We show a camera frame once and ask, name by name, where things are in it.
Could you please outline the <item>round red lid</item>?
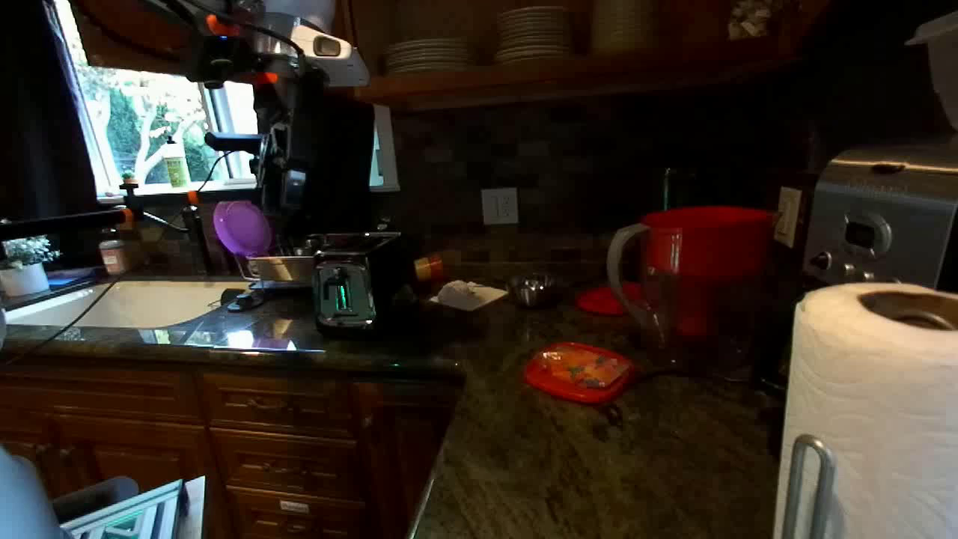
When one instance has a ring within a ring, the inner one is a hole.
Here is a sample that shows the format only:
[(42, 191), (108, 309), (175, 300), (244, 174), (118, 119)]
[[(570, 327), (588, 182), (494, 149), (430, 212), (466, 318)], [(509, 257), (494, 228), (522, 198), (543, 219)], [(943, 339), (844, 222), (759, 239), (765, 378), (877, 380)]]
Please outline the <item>round red lid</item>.
[[(641, 300), (636, 282), (626, 282), (623, 290), (626, 290), (627, 303)], [(597, 287), (576, 293), (573, 305), (585, 314), (603, 314), (603, 318), (618, 318), (626, 311), (626, 305), (612, 296), (612, 290), (606, 285), (597, 285)]]

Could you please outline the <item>silver coffeemaker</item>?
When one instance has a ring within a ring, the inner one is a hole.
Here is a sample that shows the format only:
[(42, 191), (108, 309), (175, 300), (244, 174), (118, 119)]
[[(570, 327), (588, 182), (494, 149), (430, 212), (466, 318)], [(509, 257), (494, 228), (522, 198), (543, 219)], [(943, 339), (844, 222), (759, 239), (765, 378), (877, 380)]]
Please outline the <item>silver coffeemaker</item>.
[(838, 153), (814, 182), (801, 273), (958, 290), (958, 142)]

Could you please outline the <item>white wall outlet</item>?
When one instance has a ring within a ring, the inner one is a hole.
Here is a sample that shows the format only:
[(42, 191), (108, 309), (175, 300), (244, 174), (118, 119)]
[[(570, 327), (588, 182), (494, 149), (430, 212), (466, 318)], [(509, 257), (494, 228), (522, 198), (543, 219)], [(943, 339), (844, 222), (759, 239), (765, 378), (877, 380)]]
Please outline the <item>white wall outlet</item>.
[(515, 188), (481, 188), (481, 222), (484, 225), (515, 225), (518, 222), (518, 191)]

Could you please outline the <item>white plate stack left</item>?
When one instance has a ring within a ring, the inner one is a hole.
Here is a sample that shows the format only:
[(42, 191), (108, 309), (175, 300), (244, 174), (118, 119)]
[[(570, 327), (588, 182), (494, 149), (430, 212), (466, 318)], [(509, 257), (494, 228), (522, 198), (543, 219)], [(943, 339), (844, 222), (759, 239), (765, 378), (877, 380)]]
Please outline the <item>white plate stack left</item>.
[(382, 52), (382, 67), (389, 74), (401, 73), (437, 73), (461, 68), (469, 64), (466, 46), (461, 38), (403, 38)]

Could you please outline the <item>metal paper towel holder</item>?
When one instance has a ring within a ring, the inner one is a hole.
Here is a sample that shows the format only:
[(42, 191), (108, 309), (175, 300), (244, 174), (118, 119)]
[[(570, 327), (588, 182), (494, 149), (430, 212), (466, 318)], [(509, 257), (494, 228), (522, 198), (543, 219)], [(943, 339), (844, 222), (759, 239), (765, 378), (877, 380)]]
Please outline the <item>metal paper towel holder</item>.
[(831, 450), (814, 438), (799, 433), (790, 445), (781, 539), (825, 539), (828, 501), (834, 483)]

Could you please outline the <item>white folded napkin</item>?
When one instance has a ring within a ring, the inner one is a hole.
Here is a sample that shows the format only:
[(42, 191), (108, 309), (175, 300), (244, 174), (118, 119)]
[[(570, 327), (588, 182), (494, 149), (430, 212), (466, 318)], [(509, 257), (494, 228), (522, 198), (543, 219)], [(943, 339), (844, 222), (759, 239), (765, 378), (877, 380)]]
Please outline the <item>white folded napkin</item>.
[(434, 293), (434, 303), (457, 311), (475, 311), (502, 296), (504, 296), (502, 287), (451, 279)]

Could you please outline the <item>small metal bowl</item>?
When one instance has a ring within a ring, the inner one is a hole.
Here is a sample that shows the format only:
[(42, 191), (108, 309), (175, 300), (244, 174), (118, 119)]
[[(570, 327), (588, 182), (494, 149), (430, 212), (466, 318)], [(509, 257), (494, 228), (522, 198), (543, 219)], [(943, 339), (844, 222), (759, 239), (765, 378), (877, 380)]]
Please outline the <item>small metal bowl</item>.
[(557, 300), (557, 282), (548, 273), (522, 273), (509, 282), (509, 293), (522, 309), (540, 309)]

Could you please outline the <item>beige light switch plate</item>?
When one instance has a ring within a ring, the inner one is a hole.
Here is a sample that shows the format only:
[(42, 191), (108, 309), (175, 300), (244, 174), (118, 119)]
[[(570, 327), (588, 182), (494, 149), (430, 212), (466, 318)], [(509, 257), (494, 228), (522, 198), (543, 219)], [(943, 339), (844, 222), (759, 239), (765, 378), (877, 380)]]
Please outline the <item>beige light switch plate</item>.
[(774, 206), (774, 230), (772, 230), (774, 242), (781, 242), (781, 245), (796, 242), (799, 210), (801, 210), (801, 191), (781, 186), (777, 206)]

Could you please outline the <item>green dish soap bottle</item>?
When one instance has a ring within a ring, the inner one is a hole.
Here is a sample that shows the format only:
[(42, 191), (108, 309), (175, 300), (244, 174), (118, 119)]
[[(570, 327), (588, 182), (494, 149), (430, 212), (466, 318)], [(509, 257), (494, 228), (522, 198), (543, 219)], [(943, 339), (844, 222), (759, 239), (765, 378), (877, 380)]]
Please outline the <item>green dish soap bottle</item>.
[(160, 165), (172, 188), (181, 188), (187, 182), (187, 161), (178, 142), (172, 137), (163, 142)]

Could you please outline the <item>white plate stack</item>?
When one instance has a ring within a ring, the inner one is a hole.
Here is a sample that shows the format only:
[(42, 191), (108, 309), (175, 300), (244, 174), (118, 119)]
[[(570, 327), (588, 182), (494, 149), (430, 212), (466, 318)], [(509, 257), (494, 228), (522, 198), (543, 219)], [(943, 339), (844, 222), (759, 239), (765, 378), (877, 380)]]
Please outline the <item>white plate stack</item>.
[(382, 52), (382, 67), (389, 74), (401, 73), (437, 73), (461, 68), (469, 64), (466, 46), (461, 38), (403, 38)]
[(566, 7), (537, 2), (504, 8), (496, 16), (496, 32), (496, 64), (570, 53), (570, 16)]

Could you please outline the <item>white plate stack middle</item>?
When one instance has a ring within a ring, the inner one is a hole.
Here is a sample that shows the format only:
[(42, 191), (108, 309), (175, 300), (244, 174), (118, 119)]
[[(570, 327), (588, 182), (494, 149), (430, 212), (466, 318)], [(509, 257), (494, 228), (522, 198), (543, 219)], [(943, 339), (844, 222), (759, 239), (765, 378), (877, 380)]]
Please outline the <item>white plate stack middle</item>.
[(566, 7), (537, 2), (504, 8), (496, 16), (496, 32), (496, 64), (570, 53), (570, 16)]

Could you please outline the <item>white paper towel roll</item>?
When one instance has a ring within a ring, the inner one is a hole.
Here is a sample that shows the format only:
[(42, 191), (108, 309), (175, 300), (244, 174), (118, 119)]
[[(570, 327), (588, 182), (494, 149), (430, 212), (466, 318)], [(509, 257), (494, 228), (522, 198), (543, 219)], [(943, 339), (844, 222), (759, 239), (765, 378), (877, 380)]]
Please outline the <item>white paper towel roll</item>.
[(772, 539), (790, 445), (834, 459), (825, 539), (958, 539), (958, 296), (847, 282), (792, 311)]

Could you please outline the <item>wooden upper shelf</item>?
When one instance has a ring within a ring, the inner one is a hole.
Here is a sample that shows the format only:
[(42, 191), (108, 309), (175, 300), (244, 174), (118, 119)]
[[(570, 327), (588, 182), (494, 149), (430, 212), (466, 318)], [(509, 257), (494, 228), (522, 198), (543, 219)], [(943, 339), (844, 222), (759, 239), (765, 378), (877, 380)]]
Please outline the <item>wooden upper shelf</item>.
[(355, 91), (358, 103), (437, 112), (509, 103), (548, 103), (612, 92), (659, 92), (686, 88), (725, 88), (763, 77), (796, 64), (796, 53), (768, 47), (714, 47), (606, 53), (606, 56), (557, 56), (509, 67), (469, 67), (451, 73), (376, 74)]

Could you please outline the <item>wooden cabinet drawers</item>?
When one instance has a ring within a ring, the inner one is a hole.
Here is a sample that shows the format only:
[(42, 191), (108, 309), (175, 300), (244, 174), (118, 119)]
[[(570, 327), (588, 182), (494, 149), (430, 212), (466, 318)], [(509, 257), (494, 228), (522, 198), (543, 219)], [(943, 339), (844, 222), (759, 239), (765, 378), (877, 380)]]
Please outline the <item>wooden cabinet drawers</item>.
[(57, 495), (208, 483), (214, 539), (401, 539), (461, 387), (371, 374), (23, 365), (3, 444)]

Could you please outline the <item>purple plastic bowl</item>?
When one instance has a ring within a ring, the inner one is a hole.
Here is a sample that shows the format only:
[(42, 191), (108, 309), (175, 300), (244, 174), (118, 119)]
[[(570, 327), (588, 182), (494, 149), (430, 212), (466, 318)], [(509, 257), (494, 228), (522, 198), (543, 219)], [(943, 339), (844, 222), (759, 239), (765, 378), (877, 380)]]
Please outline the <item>purple plastic bowl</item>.
[(219, 200), (213, 210), (213, 230), (235, 257), (261, 257), (271, 248), (271, 228), (250, 200)]

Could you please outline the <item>aluminum frame robot cart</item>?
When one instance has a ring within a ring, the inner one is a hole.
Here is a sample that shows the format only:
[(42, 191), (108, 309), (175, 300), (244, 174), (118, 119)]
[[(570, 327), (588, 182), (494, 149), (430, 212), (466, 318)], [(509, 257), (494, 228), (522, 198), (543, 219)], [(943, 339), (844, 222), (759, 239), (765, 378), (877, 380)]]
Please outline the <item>aluminum frame robot cart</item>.
[(207, 480), (139, 489), (112, 475), (54, 501), (64, 539), (204, 539)]

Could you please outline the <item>red flat container lid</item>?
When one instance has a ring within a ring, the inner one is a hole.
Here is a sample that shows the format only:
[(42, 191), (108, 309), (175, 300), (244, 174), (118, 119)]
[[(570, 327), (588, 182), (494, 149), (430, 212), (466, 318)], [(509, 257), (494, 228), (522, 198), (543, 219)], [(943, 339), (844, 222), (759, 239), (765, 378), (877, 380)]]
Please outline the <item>red flat container lid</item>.
[(588, 407), (611, 405), (635, 374), (636, 365), (627, 356), (579, 342), (543, 345), (522, 365), (531, 390)]

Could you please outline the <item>black silver toaster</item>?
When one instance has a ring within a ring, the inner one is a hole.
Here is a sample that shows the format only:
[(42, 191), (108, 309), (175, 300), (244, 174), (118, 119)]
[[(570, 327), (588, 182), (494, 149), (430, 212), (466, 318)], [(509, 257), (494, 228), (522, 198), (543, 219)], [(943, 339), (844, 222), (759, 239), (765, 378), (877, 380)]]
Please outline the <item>black silver toaster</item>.
[(329, 333), (371, 333), (413, 305), (413, 254), (401, 230), (316, 233), (314, 320)]

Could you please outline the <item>small white plant pot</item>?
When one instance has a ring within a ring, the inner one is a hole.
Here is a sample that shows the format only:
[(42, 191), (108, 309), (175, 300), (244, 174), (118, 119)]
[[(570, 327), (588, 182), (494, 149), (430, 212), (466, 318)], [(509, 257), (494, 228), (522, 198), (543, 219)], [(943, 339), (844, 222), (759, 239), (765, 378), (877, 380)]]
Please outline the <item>small white plant pot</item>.
[(3, 242), (0, 287), (9, 300), (31, 296), (46, 290), (45, 266), (57, 261), (60, 251), (46, 237), (17, 237)]

